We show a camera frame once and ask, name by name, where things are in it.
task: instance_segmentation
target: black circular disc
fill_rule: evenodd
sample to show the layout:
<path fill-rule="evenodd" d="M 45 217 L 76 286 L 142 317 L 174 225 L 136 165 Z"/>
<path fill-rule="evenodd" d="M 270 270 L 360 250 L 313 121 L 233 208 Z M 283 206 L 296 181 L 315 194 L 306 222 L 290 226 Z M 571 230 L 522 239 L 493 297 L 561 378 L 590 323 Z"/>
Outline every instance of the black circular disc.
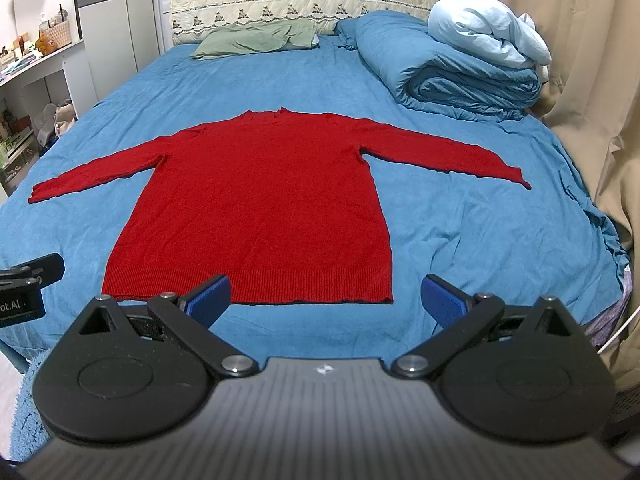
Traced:
<path fill-rule="evenodd" d="M 101 344 L 101 336 L 92 335 L 90 344 L 76 339 L 59 349 L 73 357 L 50 357 L 38 372 L 33 400 L 56 435 L 132 442 L 176 426 L 204 402 L 208 376 L 192 354 L 140 339 Z"/>
<path fill-rule="evenodd" d="M 577 357 L 561 338 L 480 344 L 447 364 L 441 391 L 457 416 L 498 438 L 578 438 L 606 422 L 615 390 L 597 359 Z"/>

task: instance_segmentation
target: blue pillow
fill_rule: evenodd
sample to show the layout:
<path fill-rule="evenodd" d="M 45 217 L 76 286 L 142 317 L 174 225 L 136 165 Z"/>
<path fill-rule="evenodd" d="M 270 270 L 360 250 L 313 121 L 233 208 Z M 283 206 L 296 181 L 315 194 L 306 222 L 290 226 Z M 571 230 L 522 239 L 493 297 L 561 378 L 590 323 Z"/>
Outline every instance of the blue pillow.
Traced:
<path fill-rule="evenodd" d="M 346 48 L 347 50 L 357 50 L 358 43 L 356 43 L 356 22 L 357 18 L 347 18 L 340 20 L 335 24 L 334 31 L 340 38 L 340 43 L 336 46 Z"/>

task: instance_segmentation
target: sweater sleeve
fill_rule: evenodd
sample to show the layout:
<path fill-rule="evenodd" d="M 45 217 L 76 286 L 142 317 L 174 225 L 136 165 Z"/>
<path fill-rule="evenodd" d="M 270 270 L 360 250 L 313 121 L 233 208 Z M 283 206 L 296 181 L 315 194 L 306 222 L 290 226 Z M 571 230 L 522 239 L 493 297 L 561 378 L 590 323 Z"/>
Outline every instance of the sweater sleeve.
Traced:
<path fill-rule="evenodd" d="M 457 171 L 475 176 L 503 178 L 525 188 L 531 186 L 520 168 L 507 166 L 494 152 L 455 140 L 401 130 L 389 124 L 360 119 L 357 143 L 360 151 L 391 162 L 402 162 L 437 171 Z"/>
<path fill-rule="evenodd" d="M 106 184 L 116 178 L 131 176 L 158 166 L 171 151 L 172 144 L 200 131 L 200 126 L 188 128 L 172 136 L 156 137 L 128 150 L 96 158 L 73 168 L 56 178 L 33 186 L 29 203 L 42 202 L 54 196 L 83 191 Z"/>

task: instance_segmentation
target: blue fluffy rug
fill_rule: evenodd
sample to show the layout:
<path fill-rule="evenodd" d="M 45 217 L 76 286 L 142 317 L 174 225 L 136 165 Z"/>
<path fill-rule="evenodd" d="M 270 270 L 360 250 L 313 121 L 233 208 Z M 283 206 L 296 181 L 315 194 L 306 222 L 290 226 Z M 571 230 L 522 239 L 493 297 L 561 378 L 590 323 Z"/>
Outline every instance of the blue fluffy rug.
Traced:
<path fill-rule="evenodd" d="M 47 443 L 49 435 L 42 425 L 38 410 L 31 397 L 33 378 L 40 365 L 48 357 L 51 350 L 38 355 L 22 378 L 20 393 L 15 401 L 14 423 L 11 428 L 11 460 L 27 460 L 33 453 Z"/>

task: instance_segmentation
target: ribbed hem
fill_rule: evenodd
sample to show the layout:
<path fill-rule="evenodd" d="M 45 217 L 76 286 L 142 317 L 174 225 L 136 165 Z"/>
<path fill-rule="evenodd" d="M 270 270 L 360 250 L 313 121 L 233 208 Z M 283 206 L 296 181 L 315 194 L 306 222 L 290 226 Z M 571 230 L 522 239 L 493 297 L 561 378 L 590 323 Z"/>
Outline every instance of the ribbed hem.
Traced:
<path fill-rule="evenodd" d="M 229 277 L 233 303 L 393 301 L 391 264 L 327 270 L 140 269 L 107 265 L 102 293 L 118 300 L 141 301 L 160 292 L 185 294 L 218 273 Z"/>

